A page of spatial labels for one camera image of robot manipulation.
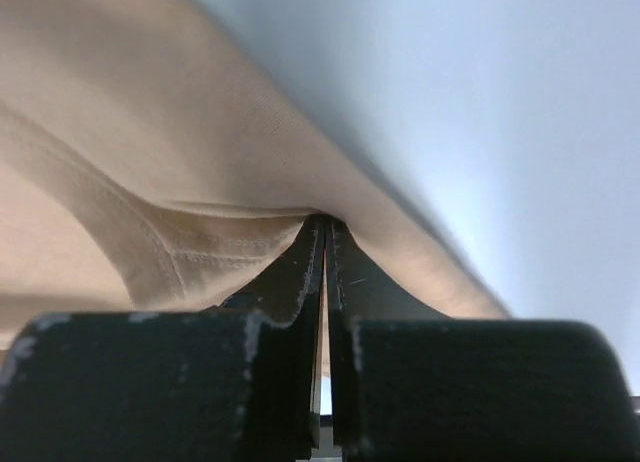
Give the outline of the beige t shirt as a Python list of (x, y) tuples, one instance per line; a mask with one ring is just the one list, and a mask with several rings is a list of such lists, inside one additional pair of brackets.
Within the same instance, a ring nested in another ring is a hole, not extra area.
[(506, 310), (192, 0), (1, 0), (1, 343), (43, 312), (221, 303), (344, 221), (422, 303)]

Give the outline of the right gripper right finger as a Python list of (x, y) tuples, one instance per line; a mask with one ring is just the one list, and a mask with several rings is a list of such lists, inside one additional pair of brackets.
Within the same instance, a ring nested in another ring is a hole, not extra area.
[(635, 461), (618, 359), (576, 321), (457, 320), (326, 223), (333, 436), (347, 461)]

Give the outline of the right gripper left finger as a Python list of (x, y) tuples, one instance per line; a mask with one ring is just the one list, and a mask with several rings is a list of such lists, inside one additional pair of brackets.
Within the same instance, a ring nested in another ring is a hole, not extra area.
[(320, 432), (325, 233), (200, 312), (48, 313), (1, 371), (5, 461), (296, 461)]

